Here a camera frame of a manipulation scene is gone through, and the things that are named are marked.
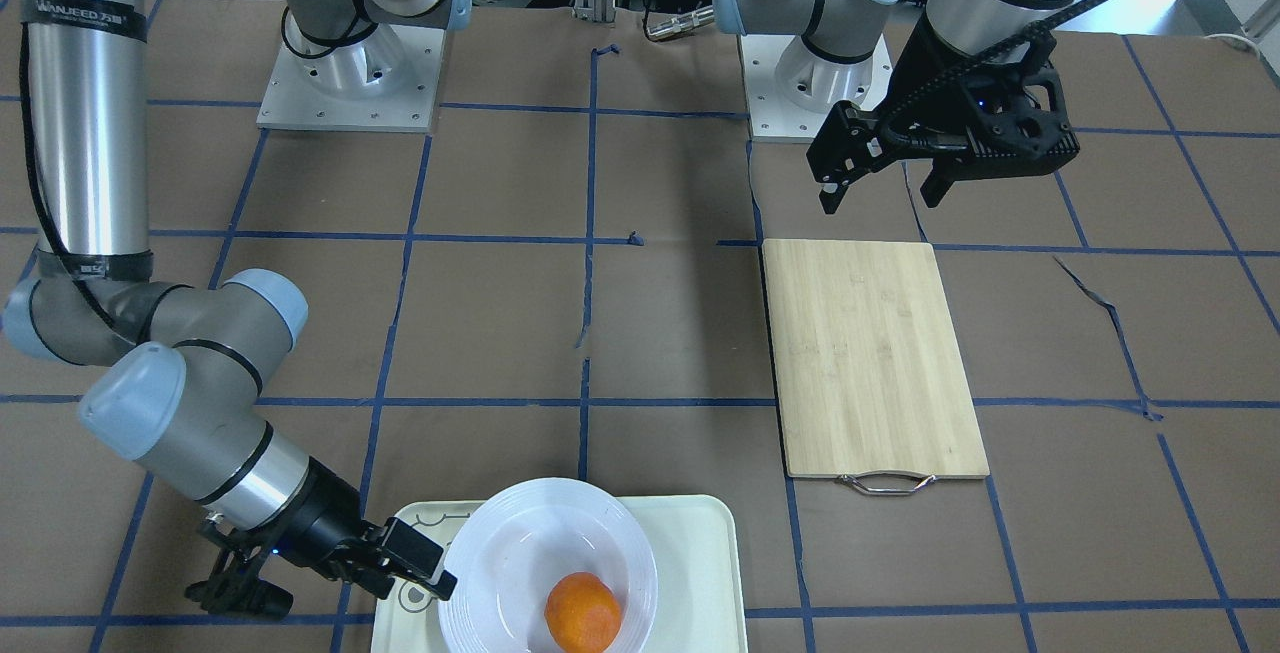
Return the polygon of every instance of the white bowl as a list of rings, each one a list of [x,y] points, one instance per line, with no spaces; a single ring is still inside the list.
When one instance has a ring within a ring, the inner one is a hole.
[[[463,524],[444,556],[458,577],[439,608],[452,653],[559,653],[547,595],[563,576],[595,574],[622,606],[608,653],[637,653],[658,611],[658,566],[635,517],[594,485],[544,478],[498,493]]]

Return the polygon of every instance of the metal mounting plate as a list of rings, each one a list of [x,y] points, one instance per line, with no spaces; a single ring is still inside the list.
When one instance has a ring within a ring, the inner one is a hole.
[[[739,51],[742,56],[742,79],[746,85],[746,109],[751,114],[751,140],[805,143],[813,141],[827,111],[810,111],[791,102],[778,88],[774,70],[787,44],[795,35],[740,35]],[[892,73],[888,47],[883,35],[872,54],[874,76],[865,109],[873,109],[884,100]]]
[[[430,133],[444,60],[444,31],[393,28],[416,70],[416,85],[375,99],[335,99],[311,85],[292,52],[280,46],[257,111],[259,128]]]

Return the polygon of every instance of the bamboo cutting board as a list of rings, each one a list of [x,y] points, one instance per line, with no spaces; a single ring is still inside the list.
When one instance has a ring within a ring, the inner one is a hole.
[[[988,475],[933,247],[765,239],[787,470]]]

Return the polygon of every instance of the orange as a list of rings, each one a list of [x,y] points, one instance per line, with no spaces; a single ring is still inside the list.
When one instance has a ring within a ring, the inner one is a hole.
[[[622,629],[622,606],[591,574],[563,576],[543,609],[552,638],[564,653],[604,653]]]

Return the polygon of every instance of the metal handle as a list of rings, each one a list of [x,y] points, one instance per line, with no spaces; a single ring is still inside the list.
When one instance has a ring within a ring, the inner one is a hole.
[[[904,478],[906,480],[915,481],[915,485],[913,485],[911,488],[870,488],[869,485],[859,480],[859,476],[856,475],[842,475],[836,479],[836,483],[842,483],[864,496],[910,496],[913,493],[924,489],[931,483],[938,480],[938,476],[936,475],[924,475],[924,476],[914,476],[906,474],[873,474],[873,475]]]
[[[676,35],[689,33],[690,29],[701,28],[716,23],[716,6],[700,6],[700,9],[673,15],[668,20],[645,29],[650,41],[666,41]]]

